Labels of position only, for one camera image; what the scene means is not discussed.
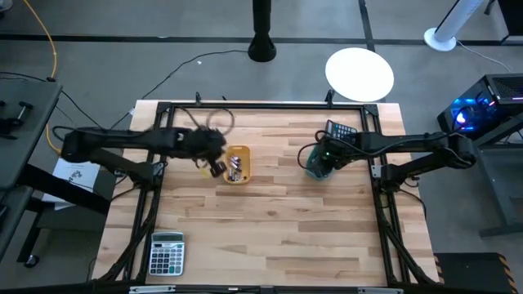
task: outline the yellow cable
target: yellow cable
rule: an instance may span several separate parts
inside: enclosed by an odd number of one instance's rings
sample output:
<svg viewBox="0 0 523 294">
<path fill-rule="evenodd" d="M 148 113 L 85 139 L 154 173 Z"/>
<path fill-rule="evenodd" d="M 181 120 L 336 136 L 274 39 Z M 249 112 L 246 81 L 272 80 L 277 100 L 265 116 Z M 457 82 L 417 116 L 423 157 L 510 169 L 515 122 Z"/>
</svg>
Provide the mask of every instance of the yellow cable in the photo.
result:
<svg viewBox="0 0 523 294">
<path fill-rule="evenodd" d="M 36 13 L 36 11 L 31 7 L 31 4 L 29 4 L 29 2 L 27 0 L 24 0 L 24 2 L 25 2 L 25 5 L 27 5 L 27 7 L 31 10 L 31 12 L 33 12 L 34 18 L 36 18 L 36 20 L 38 21 L 40 26 L 42 26 L 42 29 L 46 33 L 47 38 L 49 39 L 49 43 L 51 44 L 52 55 L 54 57 L 54 65 L 52 66 L 51 78 L 54 78 L 55 73 L 56 73 L 56 66 L 58 64 L 58 54 L 56 54 L 55 43 L 52 41 L 51 35 L 47 31 L 46 25 L 43 24 L 42 20 L 40 20 L 40 17 Z M 46 138 L 47 138 L 47 143 L 49 144 L 49 146 L 53 150 L 55 150 L 58 153 L 58 155 L 60 155 L 61 150 L 59 148 L 56 148 L 51 142 L 51 137 L 49 136 L 49 124 L 46 124 Z"/>
</svg>

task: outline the small orange container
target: small orange container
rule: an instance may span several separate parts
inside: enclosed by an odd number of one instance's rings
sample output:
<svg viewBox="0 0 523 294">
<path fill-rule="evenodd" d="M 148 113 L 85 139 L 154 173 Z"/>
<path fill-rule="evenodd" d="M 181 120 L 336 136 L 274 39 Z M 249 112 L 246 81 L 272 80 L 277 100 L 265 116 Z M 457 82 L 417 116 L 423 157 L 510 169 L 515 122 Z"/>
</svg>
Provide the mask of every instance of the small orange container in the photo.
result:
<svg viewBox="0 0 523 294">
<path fill-rule="evenodd" d="M 229 180 L 229 170 L 231 169 L 230 160 L 231 156 L 236 156 L 240 159 L 240 167 L 242 173 L 240 180 L 232 181 Z M 227 166 L 227 171 L 223 173 L 223 179 L 231 185 L 242 185 L 247 184 L 251 179 L 251 150 L 245 145 L 231 145 L 227 147 L 226 156 L 223 162 Z"/>
</svg>

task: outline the concrete floor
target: concrete floor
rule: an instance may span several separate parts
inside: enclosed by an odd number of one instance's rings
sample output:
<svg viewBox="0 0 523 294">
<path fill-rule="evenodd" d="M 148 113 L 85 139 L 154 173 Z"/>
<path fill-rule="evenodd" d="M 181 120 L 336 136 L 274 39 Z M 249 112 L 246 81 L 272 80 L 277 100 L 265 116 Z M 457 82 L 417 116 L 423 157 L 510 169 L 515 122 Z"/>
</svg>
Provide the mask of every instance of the concrete floor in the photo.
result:
<svg viewBox="0 0 523 294">
<path fill-rule="evenodd" d="M 437 26 L 454 0 L 366 0 L 375 38 L 422 39 Z M 53 34 L 96 34 L 177 37 L 252 37 L 250 2 L 244 0 L 68 0 L 34 1 Z M 23 6 L 0 21 L 0 33 L 42 33 Z M 358 0 L 273 0 L 273 37 L 364 38 Z M 499 40 L 491 17 L 482 9 L 461 31 L 461 39 Z M 137 99 L 181 62 L 205 52 L 246 50 L 245 43 L 110 43 L 58 42 L 57 80 L 102 126 L 110 126 Z M 344 47 L 365 45 L 276 44 L 278 56 L 266 64 L 245 53 L 201 58 L 183 67 L 149 99 L 322 100 L 329 85 L 324 65 Z M 523 47 L 473 47 L 523 71 Z M 394 70 L 396 83 L 387 102 L 400 103 L 407 133 L 439 131 L 436 115 L 484 74 L 504 73 L 500 65 L 456 48 L 439 53 L 425 46 L 376 46 Z M 52 55 L 47 42 L 0 41 L 0 70 L 48 76 Z M 90 125 L 67 100 L 59 106 L 78 125 Z M 126 119 L 119 126 L 128 126 Z M 50 124 L 70 122 L 55 112 Z M 40 140 L 31 158 L 52 171 L 56 154 Z M 497 216 L 488 190 L 477 180 L 477 167 L 425 175 L 420 184 L 435 252 L 504 254 L 523 290 L 523 235 L 481 239 L 480 229 L 495 226 Z M 29 287 L 82 282 L 96 255 L 101 233 L 44 231 L 35 250 L 41 263 L 26 269 L 15 263 L 33 216 L 26 213 L 0 264 L 0 287 Z"/>
</svg>

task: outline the wooden table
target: wooden table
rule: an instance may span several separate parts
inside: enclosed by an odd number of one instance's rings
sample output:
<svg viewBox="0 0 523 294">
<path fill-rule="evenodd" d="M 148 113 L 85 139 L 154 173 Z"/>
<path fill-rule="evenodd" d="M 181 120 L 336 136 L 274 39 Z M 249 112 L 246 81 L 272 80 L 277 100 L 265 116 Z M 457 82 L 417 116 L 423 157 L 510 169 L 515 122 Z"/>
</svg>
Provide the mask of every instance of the wooden table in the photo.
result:
<svg viewBox="0 0 523 294">
<path fill-rule="evenodd" d="M 132 130 L 152 125 L 158 101 L 138 101 Z M 405 133 L 398 104 L 378 105 L 382 132 Z M 191 113 L 205 124 L 209 109 Z M 163 180 L 156 231 L 186 235 L 185 272 L 178 278 L 148 276 L 147 283 L 219 285 L 384 286 L 382 251 L 365 161 L 317 181 L 297 165 L 297 152 L 314 141 L 326 120 L 361 129 L 350 110 L 233 109 L 235 129 L 229 144 L 248 145 L 253 177 L 247 185 L 204 179 L 190 160 L 171 159 Z M 225 128 L 230 118 L 212 124 Z M 193 127 L 177 111 L 176 126 Z M 306 161 L 310 150 L 302 154 Z M 124 156 L 145 161 L 146 152 Z M 389 163 L 405 163 L 409 154 L 389 154 Z M 126 181 L 116 194 L 131 187 Z M 413 193 L 416 189 L 403 187 Z M 110 208 L 93 278 L 104 274 L 127 246 L 139 192 L 115 200 Z M 438 279 L 427 224 L 420 203 L 396 194 L 405 246 L 427 275 Z M 142 248 L 136 251 L 133 273 Z M 392 252 L 396 277 L 397 255 Z"/>
</svg>

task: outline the white paper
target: white paper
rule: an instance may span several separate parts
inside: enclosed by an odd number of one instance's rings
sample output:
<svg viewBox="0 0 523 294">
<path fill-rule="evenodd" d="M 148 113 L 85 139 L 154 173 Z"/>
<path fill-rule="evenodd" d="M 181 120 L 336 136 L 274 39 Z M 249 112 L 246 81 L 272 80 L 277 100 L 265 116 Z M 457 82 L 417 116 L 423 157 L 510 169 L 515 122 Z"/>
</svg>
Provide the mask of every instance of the white paper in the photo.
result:
<svg viewBox="0 0 523 294">
<path fill-rule="evenodd" d="M 71 184 L 92 192 L 100 166 L 94 163 L 69 163 L 62 158 L 58 158 L 55 170 L 52 175 L 63 180 L 68 180 Z M 50 194 L 44 194 L 42 201 L 54 203 L 55 210 L 73 206 L 64 199 L 57 198 Z"/>
</svg>

